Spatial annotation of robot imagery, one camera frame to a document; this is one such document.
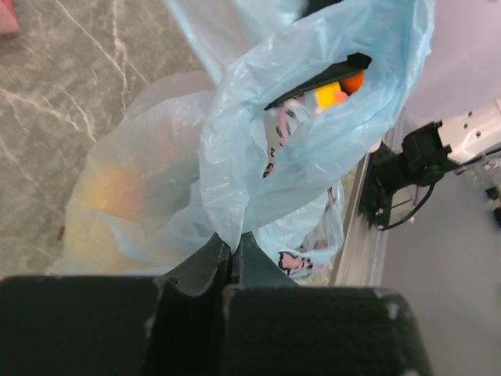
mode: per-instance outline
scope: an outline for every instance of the gray floor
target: gray floor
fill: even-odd
[[[62,250],[85,155],[148,83],[197,69],[161,0],[14,0],[0,37],[0,277],[41,273]]]

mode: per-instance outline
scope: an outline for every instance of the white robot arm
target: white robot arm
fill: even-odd
[[[492,152],[501,145],[501,99],[444,120],[438,134],[442,144],[451,147],[447,158],[458,165]]]

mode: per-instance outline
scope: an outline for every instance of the plastic wrapping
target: plastic wrapping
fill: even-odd
[[[164,0],[215,82],[269,35],[299,18],[306,0]]]
[[[431,0],[350,0],[295,22],[233,63],[202,131],[200,188],[219,236],[240,234],[296,211],[341,179],[395,124],[433,32]],[[267,179],[263,108],[354,52],[373,58],[364,85],[306,121],[276,152]]]
[[[165,272],[207,242],[214,231],[192,184],[213,88],[203,72],[154,82],[89,151],[54,273]]]
[[[181,2],[170,3],[178,18],[186,17],[180,20],[185,26],[202,14],[196,4],[205,4],[183,1],[193,12],[179,13],[175,4]],[[343,197],[336,182],[395,123],[428,52],[433,2],[350,0],[283,28],[294,15],[287,8],[279,11],[288,15],[276,25],[281,31],[239,58],[262,36],[251,32],[260,30],[259,12],[242,23],[219,17],[238,14],[243,4],[203,13],[213,17],[205,19],[213,33],[195,33],[203,30],[198,23],[191,31],[185,27],[213,79],[231,64],[217,91],[200,72],[159,80],[89,152],[67,206],[63,259],[53,271],[163,273],[214,231],[233,250],[241,233],[254,231],[292,277],[319,271],[339,248]],[[235,39],[225,44],[218,35]],[[263,179],[265,118],[273,116],[263,108],[354,52],[373,58],[364,86],[298,124]],[[219,63],[211,67],[207,56]]]

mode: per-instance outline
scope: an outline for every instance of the black cable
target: black cable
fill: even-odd
[[[412,200],[407,200],[407,201],[401,202],[400,204],[397,204],[397,205],[395,205],[395,206],[392,206],[392,207],[391,207],[391,210],[393,210],[393,209],[395,209],[395,208],[398,208],[398,207],[400,207],[400,206],[403,206],[403,205],[405,205],[405,204],[408,204],[409,202],[413,202],[413,201],[412,201]]]
[[[404,218],[400,219],[399,221],[397,221],[395,223],[392,223],[391,225],[388,225],[385,227],[378,227],[378,229],[381,231],[391,230],[391,229],[394,229],[395,227],[403,225],[404,223],[409,221],[414,215],[416,215],[416,213],[423,207],[423,205],[426,204],[426,201],[428,201],[428,199],[430,198],[431,194],[433,193],[434,188],[435,188],[435,185],[431,184],[428,187],[428,191],[424,195],[423,199]]]

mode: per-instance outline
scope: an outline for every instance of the black object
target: black object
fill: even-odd
[[[441,121],[431,122],[409,133],[403,139],[403,151],[399,154],[384,144],[371,154],[359,206],[370,224],[380,230],[389,230],[406,222],[423,206],[433,192],[434,185],[445,173],[459,167],[447,158],[451,148],[442,145],[438,134],[441,126]],[[428,193],[402,221],[390,225],[393,195],[410,185],[428,186]]]
[[[499,198],[499,193],[497,187],[489,188],[488,190],[485,190],[485,194],[487,194],[487,197],[490,198],[491,200],[497,200]]]
[[[298,287],[251,234],[161,277],[8,278],[0,307],[5,375],[431,375],[402,297]]]
[[[303,17],[307,17],[310,14],[318,12],[326,8],[327,6],[337,4],[342,0],[308,0],[308,4],[306,6],[305,11],[303,12]]]
[[[494,209],[494,219],[499,227],[501,227],[501,208]]]

